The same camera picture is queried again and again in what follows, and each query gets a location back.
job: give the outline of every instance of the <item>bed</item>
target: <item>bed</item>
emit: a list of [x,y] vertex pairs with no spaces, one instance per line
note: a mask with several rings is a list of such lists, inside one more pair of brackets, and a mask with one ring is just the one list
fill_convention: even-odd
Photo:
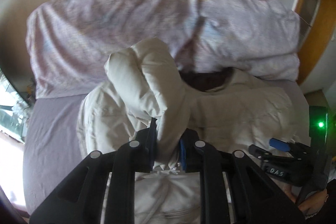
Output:
[[[166,42],[180,70],[212,72],[233,66],[282,87],[292,100],[300,141],[309,144],[308,104],[294,82],[297,15],[278,0],[220,0],[220,6],[217,1],[181,0],[176,5],[173,0],[114,0],[112,5],[111,0],[51,0],[30,15],[26,43],[38,100],[24,153],[28,213],[80,162],[75,130],[79,105],[105,80],[109,53],[146,37]],[[146,3],[160,9],[147,11]],[[273,10],[265,10],[265,3]],[[154,23],[148,27],[144,22]],[[236,47],[222,48],[233,37]]]
[[[308,103],[299,86],[287,80],[266,82],[286,91],[299,120],[301,141],[309,145]],[[85,96],[38,99],[34,106],[23,163],[28,213],[32,213],[82,160],[76,122],[80,103]]]

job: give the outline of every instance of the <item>white duvet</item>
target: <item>white duvet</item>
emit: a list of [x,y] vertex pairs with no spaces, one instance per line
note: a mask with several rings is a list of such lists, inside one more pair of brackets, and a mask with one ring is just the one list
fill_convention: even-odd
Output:
[[136,223],[199,223],[199,177],[179,171],[176,146],[186,128],[218,150],[248,152],[255,144],[272,151],[270,138],[295,135],[295,113],[281,88],[234,69],[223,86],[197,91],[180,78],[167,45],[157,38],[111,54],[109,81],[83,100],[77,134],[83,157],[117,150],[157,118],[155,171],[138,174]]

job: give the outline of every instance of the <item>black bracket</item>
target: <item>black bracket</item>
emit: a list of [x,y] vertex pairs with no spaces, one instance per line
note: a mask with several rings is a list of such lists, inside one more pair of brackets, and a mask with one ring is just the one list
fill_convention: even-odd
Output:
[[331,156],[326,150],[328,114],[325,107],[310,106],[310,146],[302,143],[270,139],[269,145],[292,157],[274,156],[258,146],[251,145],[249,153],[261,160],[260,167],[271,177],[302,187],[296,205],[300,205],[314,191],[326,188]]
[[[117,151],[93,151],[31,215],[32,224],[100,224],[109,173],[112,172],[104,224],[134,224],[135,172],[150,172],[155,160],[155,119],[136,139]],[[301,224],[303,214],[242,151],[216,150],[187,129],[180,140],[180,162],[199,172],[201,223],[230,223],[223,172],[226,172],[237,224]]]

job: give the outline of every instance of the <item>metal rivet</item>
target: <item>metal rivet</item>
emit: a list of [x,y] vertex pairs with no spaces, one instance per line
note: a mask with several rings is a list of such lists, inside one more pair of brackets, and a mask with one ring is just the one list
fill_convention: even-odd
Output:
[[90,157],[92,158],[92,159],[96,159],[96,158],[98,158],[98,157],[100,157],[100,151],[98,151],[98,150],[94,150],[94,151],[92,151],[91,153],[90,153]]
[[203,141],[196,141],[196,142],[195,142],[195,146],[196,146],[196,147],[200,147],[200,148],[201,148],[201,147],[204,147],[204,146],[205,146],[205,142],[203,142]]
[[245,156],[245,153],[242,150],[237,150],[235,151],[234,155],[236,158],[242,158]]
[[138,147],[139,145],[140,145],[140,143],[138,141],[130,141],[129,142],[130,147]]

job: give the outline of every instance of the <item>white fabric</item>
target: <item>white fabric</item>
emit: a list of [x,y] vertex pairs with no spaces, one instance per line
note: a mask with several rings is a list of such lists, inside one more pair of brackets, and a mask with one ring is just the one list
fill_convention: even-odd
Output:
[[289,141],[296,133],[295,112],[283,89],[235,69],[223,86],[207,92],[194,90],[180,79],[167,46],[157,38],[111,54],[105,69],[109,81],[88,94],[80,107],[77,134],[83,156],[92,150],[117,150],[135,131],[146,128],[151,117],[157,118],[155,167],[159,169],[149,176],[159,179],[149,183],[148,177],[138,176],[136,195],[141,192],[142,197],[135,197],[136,223],[181,223],[182,216],[156,219],[178,208],[195,212],[197,219],[199,192],[189,186],[199,185],[198,176],[184,174],[185,180],[175,189],[183,194],[169,203],[165,191],[168,187],[173,195],[179,178],[172,171],[160,171],[176,170],[176,146],[187,127],[226,152],[240,149],[247,153],[251,144],[272,151],[270,138]]
[[299,19],[279,0],[51,0],[28,18],[26,45],[37,98],[89,93],[110,53],[148,37],[180,70],[295,81]]

